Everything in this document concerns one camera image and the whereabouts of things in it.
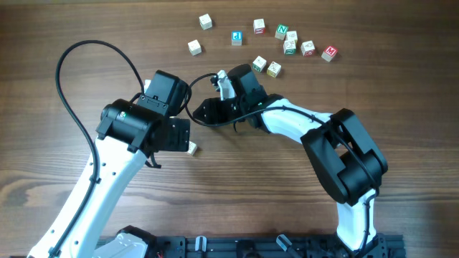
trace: green block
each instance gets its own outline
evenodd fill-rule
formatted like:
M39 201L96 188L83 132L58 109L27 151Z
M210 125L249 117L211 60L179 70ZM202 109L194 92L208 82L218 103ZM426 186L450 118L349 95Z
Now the green block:
M285 33L287 33L287 31L288 31L288 26L283 25L283 24L279 24L277 32L279 32L281 34L285 34Z
M261 68L259 68L256 64L253 64L252 67L255 69L255 71L261 72Z

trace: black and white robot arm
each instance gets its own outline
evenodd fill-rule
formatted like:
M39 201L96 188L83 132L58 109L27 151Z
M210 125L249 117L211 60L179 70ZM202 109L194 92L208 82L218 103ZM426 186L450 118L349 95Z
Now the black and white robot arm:
M350 252L360 252L362 244L365 247L371 243L376 235L374 189L381 184L387 162L355 114L349 110L334 115L317 113L295 106L282 96L267 95L248 64L228 74L220 71L211 81L220 91L220 97L205 100L191 119L202 125L215 125L234 119L240 122L238 118L253 113L245 119L254 128L285 135L303 144L319 181L337 201L339 239ZM171 118L177 115L188 85L178 77L158 71L146 86L148 89L136 104L116 100L105 107L95 141L100 178L82 215L56 252L55 244L90 184L92 156L59 216L29 257L145 256L148 243L123 233L110 245L97 250L95 247L120 195L148 158L156 164L155 152L188 150L189 120ZM353 153L348 151L338 156L335 148L340 142L334 136L336 132L341 141L351 143Z

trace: wooden surface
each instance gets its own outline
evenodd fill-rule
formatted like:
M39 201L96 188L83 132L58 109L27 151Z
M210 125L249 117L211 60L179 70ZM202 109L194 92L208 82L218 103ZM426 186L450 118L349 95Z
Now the wooden surface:
M198 16L209 13L212 29ZM143 79L157 69L191 82L251 63L282 65L257 74L269 93L321 112L353 110L389 162L375 225L403 234L409 257L459 256L459 8L446 1L164 1L145 4L0 6L0 256L26 254L78 179L89 148L57 96L55 65L84 39L122 49ZM254 35L253 19L268 32ZM275 28L339 56L283 56ZM232 47L230 33L244 42ZM187 43L204 51L191 56ZM111 49L85 46L62 69L62 87L92 136L103 107L138 84ZM216 97L208 81L189 106ZM336 204L303 147L239 124L191 126L195 157L160 153L161 170L142 169L103 235L132 224L153 234L252 236L333 233Z

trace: cube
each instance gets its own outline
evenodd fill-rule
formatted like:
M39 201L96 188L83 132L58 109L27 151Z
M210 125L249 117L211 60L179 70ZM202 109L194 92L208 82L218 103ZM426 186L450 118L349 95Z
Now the cube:
M288 27L286 25L279 24L278 29L275 30L275 36L274 37L276 39L284 40L285 39L285 34L287 33L287 31L288 31Z
M285 33L285 40L295 40L296 44L296 42L298 41L298 35L296 34L296 31Z
M266 60L264 60L262 57L257 57L255 61L253 61L252 67L255 71L261 72L263 71L263 68L266 66Z
M256 19L253 21L253 31L256 34L263 34L265 33L265 20L264 19Z
M284 41L284 54L295 54L296 45L295 40Z
M325 51L322 53L322 58L324 58L327 62L330 62L338 53L338 49L333 46L328 46L325 48Z
M194 153L196 152L197 149L198 149L198 146L196 145L196 143L193 143L190 141L188 145L187 153L191 156L194 156Z
M303 53L304 57L311 56L316 52L316 48L314 47L314 43L312 40L308 42L303 42L301 44L301 53Z
M242 32L231 33L231 45L242 46Z
M277 62L272 62L270 66L268 67L268 75L276 78L279 75L280 72L280 64Z
M201 53L201 45L199 44L198 40L195 39L192 42L188 43L189 51L192 55L197 55Z
M201 24L202 29L212 28L212 20L210 19L209 14L205 14L199 18L199 24Z

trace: wood grain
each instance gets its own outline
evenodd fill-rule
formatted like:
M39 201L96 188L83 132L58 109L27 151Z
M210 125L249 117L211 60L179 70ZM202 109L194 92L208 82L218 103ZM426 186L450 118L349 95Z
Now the wood grain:
M403 234L409 257L459 257L458 12L454 1L0 6L0 256L38 242L85 165L89 148L57 96L54 72L71 44L100 39L122 49L143 79L161 69L191 82L258 55L281 64L277 79L257 75L267 92L311 110L353 110L385 154L377 230ZM214 27L202 31L206 13ZM255 36L259 18L268 32ZM284 56L279 23L339 56ZM231 46L232 30L243 31L242 47ZM194 39L204 47L195 57L186 45ZM138 92L129 66L101 46L70 54L62 86L93 136L106 104ZM208 97L216 97L211 85L200 82L190 108ZM197 155L160 153L163 168L138 173L103 234L129 224L156 235L333 233L336 205L302 146L238 128L192 125Z

